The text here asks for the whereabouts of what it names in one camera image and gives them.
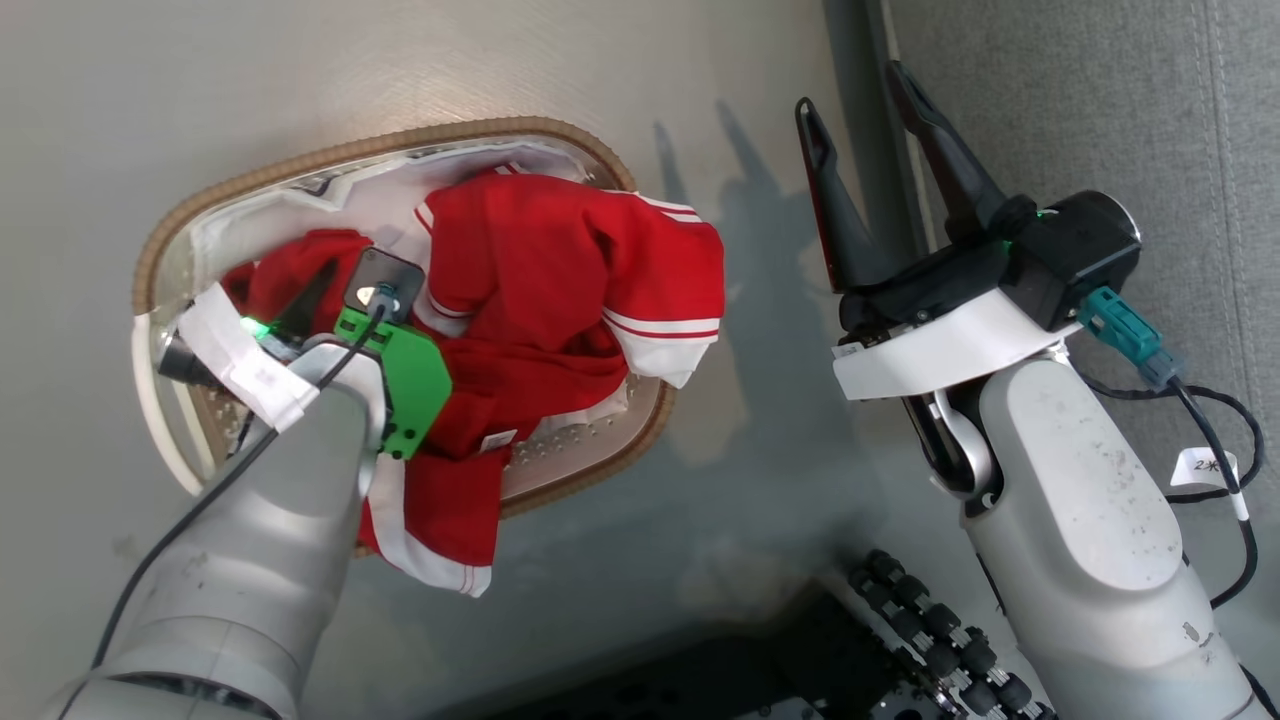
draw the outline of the oval basket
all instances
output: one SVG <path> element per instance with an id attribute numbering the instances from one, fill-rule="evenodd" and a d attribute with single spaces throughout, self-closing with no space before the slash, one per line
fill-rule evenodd
<path id="1" fill-rule="evenodd" d="M 394 202 L 421 178 L 451 177 L 503 161 L 529 172 L 634 191 L 618 156 L 591 135 L 547 118 L 434 126 L 348 142 L 243 174 L 174 208 L 147 240 L 133 279 L 132 356 L 151 437 L 174 478 L 196 495 L 225 460 L 247 413 L 234 397 L 157 375 L 152 348 L 187 302 L 228 269 L 264 256 L 314 227 L 385 227 L 370 197 Z M 412 206 L 406 208 L 410 213 Z M 570 425 L 515 448 L 503 475 L 502 515 L 531 510 L 590 487 L 634 462 L 657 441 L 675 389 L 627 379 L 623 413 Z"/>

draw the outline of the cable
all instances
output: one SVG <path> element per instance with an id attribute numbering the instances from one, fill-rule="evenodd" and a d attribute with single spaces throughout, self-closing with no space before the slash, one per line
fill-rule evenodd
<path id="1" fill-rule="evenodd" d="M 1244 538 L 1244 570 L 1229 588 L 1210 601 L 1210 607 L 1216 610 L 1240 594 L 1258 571 L 1258 539 L 1253 536 L 1253 524 L 1249 523 L 1249 510 L 1244 505 L 1244 496 L 1240 495 L 1240 484 L 1235 480 L 1235 471 L 1231 470 L 1231 464 L 1228 461 L 1222 441 L 1217 438 L 1213 425 L 1210 424 L 1208 418 L 1204 416 L 1204 411 L 1201 410 L 1196 398 L 1187 391 L 1183 380 L 1174 377 L 1169 380 L 1169 386 L 1178 393 L 1178 398 L 1183 401 L 1187 411 L 1192 415 L 1192 420 L 1196 421 L 1196 425 L 1199 427 L 1201 433 L 1203 433 L 1204 439 L 1208 442 L 1210 450 L 1213 451 L 1213 457 L 1222 471 L 1222 479 L 1226 480 L 1226 491 L 1231 496 L 1231 505 L 1235 506 L 1235 516 L 1240 523 L 1240 536 Z"/>
<path id="2" fill-rule="evenodd" d="M 1262 683 L 1249 673 L 1249 669 L 1240 665 L 1240 670 L 1244 673 L 1244 678 L 1249 680 L 1249 687 L 1253 688 L 1253 694 L 1258 698 L 1262 705 L 1262 710 L 1267 711 L 1267 715 L 1275 720 L 1280 720 L 1280 712 L 1276 712 L 1276 705 L 1271 702 L 1271 696 L 1267 694 L 1267 689 L 1262 687 Z"/>
<path id="3" fill-rule="evenodd" d="M 1244 503 L 1244 496 L 1240 491 L 1248 482 L 1252 482 L 1257 477 L 1258 471 L 1262 469 L 1262 464 L 1266 459 L 1266 447 L 1262 438 L 1262 428 L 1258 425 L 1257 419 L 1244 407 L 1240 401 L 1234 397 L 1211 391 L 1208 388 L 1202 388 L 1198 386 L 1187 386 L 1176 375 L 1170 378 L 1169 387 L 1162 391 L 1117 391 L 1103 386 L 1102 383 L 1082 374 L 1085 384 L 1091 389 L 1098 392 L 1100 395 L 1106 395 L 1108 397 L 1115 397 L 1117 400 L 1156 400 L 1162 397 L 1178 397 L 1187 411 L 1190 414 L 1192 420 L 1199 428 L 1201 433 L 1204 436 L 1204 441 L 1208 442 L 1210 450 L 1213 452 L 1213 459 L 1217 461 L 1219 468 L 1222 473 L 1222 479 L 1226 482 L 1226 491 L 1211 491 L 1184 496 L 1170 496 L 1166 500 L 1170 503 L 1189 503 L 1201 502 L 1204 500 L 1217 498 L 1217 497 L 1230 497 L 1231 503 L 1235 506 L 1235 516 L 1239 520 L 1240 536 L 1244 539 L 1244 570 L 1242 570 L 1240 577 L 1236 578 L 1230 587 L 1219 593 L 1213 600 L 1210 601 L 1210 607 L 1215 610 L 1225 605 L 1228 601 L 1240 594 L 1240 592 L 1253 580 L 1253 575 L 1258 570 L 1258 541 L 1253 534 L 1253 524 L 1249 523 L 1249 511 Z M 1199 404 L 1196 402 L 1196 395 L 1203 397 L 1210 397 L 1231 406 L 1236 413 L 1244 418 L 1248 423 L 1249 429 L 1253 432 L 1253 462 L 1249 465 L 1249 470 L 1245 473 L 1244 479 L 1238 482 L 1235 479 L 1235 471 L 1231 469 L 1230 462 L 1226 457 L 1226 450 L 1222 448 L 1222 442 L 1217 437 L 1217 432 L 1213 430 L 1213 425 L 1210 424 L 1208 418 L 1204 416 L 1204 411 L 1201 409 Z"/>
<path id="4" fill-rule="evenodd" d="M 1084 373 L 1080 373 L 1080 379 L 1083 379 L 1084 384 L 1089 386 L 1089 389 L 1093 392 L 1115 400 L 1162 400 L 1176 396 L 1176 392 L 1172 388 L 1165 388 L 1158 392 L 1153 389 L 1115 389 L 1102 384 Z M 1196 397 L 1206 397 L 1226 405 L 1231 410 L 1235 410 L 1235 413 L 1240 415 L 1240 419 L 1243 419 L 1249 427 L 1249 432 L 1253 433 L 1253 461 L 1249 464 L 1249 469 L 1240 475 L 1240 489 L 1249 487 L 1249 483 L 1258 477 L 1258 473 L 1262 471 L 1262 466 L 1266 465 L 1266 438 L 1262 434 L 1262 425 L 1258 423 L 1257 418 L 1249 413 L 1249 409 L 1245 407 L 1243 402 L 1225 392 L 1217 392 L 1202 386 L 1187 386 L 1187 391 Z M 1171 505 L 1190 505 L 1206 500 L 1228 497 L 1230 493 L 1225 489 L 1215 489 L 1207 492 L 1170 495 L 1166 496 L 1166 500 L 1169 500 Z"/>
<path id="5" fill-rule="evenodd" d="M 374 329 L 378 327 L 378 323 L 383 319 L 384 311 L 385 309 L 381 306 L 374 310 L 374 315 L 369 322 L 369 327 L 365 328 L 365 332 L 360 334 L 360 338 L 356 340 L 356 342 L 347 348 L 347 352 L 342 356 L 342 359 L 339 359 L 338 363 L 334 364 L 334 366 L 330 368 L 329 372 L 324 374 L 324 377 L 320 378 L 320 382 L 316 383 L 317 391 L 321 391 L 325 387 L 328 387 L 329 383 L 332 383 L 333 379 L 338 377 L 338 373 L 340 373 L 343 368 L 346 368 L 351 363 L 352 357 L 355 357 L 356 354 L 360 352 L 360 348 L 364 347 L 366 342 L 369 342 L 369 338 L 372 337 Z M 100 639 L 97 643 L 97 652 L 93 653 L 93 662 L 92 665 L 90 665 L 91 671 L 96 670 L 99 666 L 102 665 L 102 661 L 106 660 L 106 651 L 111 646 L 111 637 L 115 635 L 115 629 L 120 624 L 120 618 L 124 615 L 124 609 L 129 603 L 129 597 L 133 596 L 133 591 L 137 589 L 138 583 L 142 582 L 142 577 L 156 561 L 160 553 L 164 552 L 164 550 L 169 547 L 169 544 L 172 544 L 173 541 L 178 538 L 178 536 L 180 536 L 187 528 L 189 528 L 191 524 L 196 520 L 196 518 L 198 518 L 200 514 L 204 512 L 206 507 L 209 507 L 210 505 L 214 503 L 215 500 L 221 497 L 221 495 L 225 493 L 227 489 L 230 488 L 232 484 L 236 480 L 238 480 L 241 475 L 244 474 L 244 470 L 247 470 L 248 466 L 252 465 L 253 461 L 257 460 L 262 455 L 262 452 L 265 452 L 266 448 L 270 447 L 271 443 L 278 437 L 280 437 L 280 433 L 274 428 L 269 430 L 265 436 L 262 436 L 262 438 L 259 439 L 253 445 L 253 447 L 251 447 L 244 454 L 243 461 L 241 461 L 239 465 L 232 469 L 232 471 L 229 471 L 220 483 L 218 483 L 216 486 L 214 486 L 212 489 L 205 493 L 205 496 L 200 498 L 200 502 L 197 502 L 195 507 L 188 510 L 187 514 L 183 515 L 182 519 L 178 520 L 174 524 L 174 527 L 170 528 L 168 533 L 165 533 L 163 538 L 160 538 L 160 542 L 157 542 L 155 547 L 152 547 L 151 551 L 147 552 L 146 557 L 142 559 L 142 562 L 140 562 L 137 569 L 133 570 L 133 575 L 129 577 L 129 582 L 124 584 L 124 591 L 120 592 L 119 600 L 115 601 L 115 607 L 111 610 L 111 618 L 106 621 L 106 628 L 102 630 L 102 639 Z M 67 707 L 68 708 L 70 707 L 70 701 L 68 701 Z"/>

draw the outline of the white tape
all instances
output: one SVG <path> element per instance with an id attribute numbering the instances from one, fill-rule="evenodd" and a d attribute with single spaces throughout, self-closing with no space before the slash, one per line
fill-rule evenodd
<path id="1" fill-rule="evenodd" d="M 1242 523 L 1249 519 L 1249 509 L 1244 506 L 1244 493 L 1231 493 L 1231 505 L 1235 507 L 1235 518 Z"/>
<path id="2" fill-rule="evenodd" d="M 196 296 L 178 332 L 227 389 L 279 432 L 302 418 L 319 391 L 259 347 L 220 284 Z"/>
<path id="3" fill-rule="evenodd" d="M 1226 454 L 1228 462 L 1231 464 L 1231 475 L 1240 478 L 1239 464 L 1235 455 Z M 1169 479 L 1172 487 L 1203 484 L 1226 487 L 1226 479 L 1217 465 L 1217 457 L 1208 447 L 1188 447 L 1178 454 L 1178 462 L 1174 465 L 1174 477 Z"/>

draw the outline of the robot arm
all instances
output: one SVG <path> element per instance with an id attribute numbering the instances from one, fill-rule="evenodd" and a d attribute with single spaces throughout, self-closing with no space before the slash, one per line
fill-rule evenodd
<path id="1" fill-rule="evenodd" d="M 321 342 L 291 370 L 316 383 L 346 352 Z M 383 369 L 355 355 L 305 418 L 159 556 L 150 587 L 138 591 L 132 629 L 45 717 L 297 717 L 347 575 L 360 489 L 372 478 L 385 420 Z M 264 432 L 259 424 L 246 446 Z M 210 487 L 246 455 L 229 460 Z"/>
<path id="2" fill-rule="evenodd" d="M 1267 717 L 1181 562 L 1167 501 L 1066 359 L 1076 319 L 1100 295 L 1117 300 L 1137 265 L 1133 218 L 1100 192 L 1044 209 L 1005 196 L 910 73 L 891 63 L 886 76 L 938 179 L 951 245 L 886 274 L 840 197 L 817 110 L 800 101 L 842 293 L 847 334 L 833 366 L 846 397 L 904 400 L 934 483 L 963 502 L 1019 648 L 1064 717 Z M 1126 355 L 1160 386 L 1176 363 L 1158 336 L 1155 348 Z"/>

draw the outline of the clothing label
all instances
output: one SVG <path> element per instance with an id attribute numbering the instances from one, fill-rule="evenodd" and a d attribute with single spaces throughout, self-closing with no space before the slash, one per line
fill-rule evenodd
<path id="1" fill-rule="evenodd" d="M 369 233 L 369 240 L 374 241 L 374 247 L 381 247 L 383 250 L 390 250 L 402 237 L 404 237 L 404 231 L 393 225 L 383 225 Z"/>
<path id="2" fill-rule="evenodd" d="M 196 296 L 178 332 L 210 373 L 279 432 L 302 418 L 319 391 L 271 357 L 243 324 L 221 284 Z"/>
<path id="3" fill-rule="evenodd" d="M 831 348 L 831 354 L 836 357 L 836 360 L 840 360 L 845 355 L 852 355 L 854 352 L 858 352 L 860 350 L 865 350 L 863 347 L 863 343 L 860 343 L 860 342 L 846 342 L 845 345 L 837 345 L 836 347 L 832 347 Z"/>
<path id="4" fill-rule="evenodd" d="M 1231 474 L 1239 479 L 1239 464 L 1235 455 L 1228 452 L 1226 460 L 1231 464 Z M 1207 447 L 1188 447 L 1178 454 L 1178 464 L 1174 465 L 1174 477 L 1169 480 L 1172 487 L 1203 484 L 1220 488 L 1226 487 L 1222 478 L 1222 469 L 1213 457 L 1213 451 Z"/>
<path id="5" fill-rule="evenodd" d="M 507 430 L 504 433 L 494 433 L 492 436 L 485 436 L 480 441 L 480 452 L 489 452 L 490 450 L 498 450 L 499 447 L 511 445 L 511 441 L 516 439 L 516 430 Z"/>

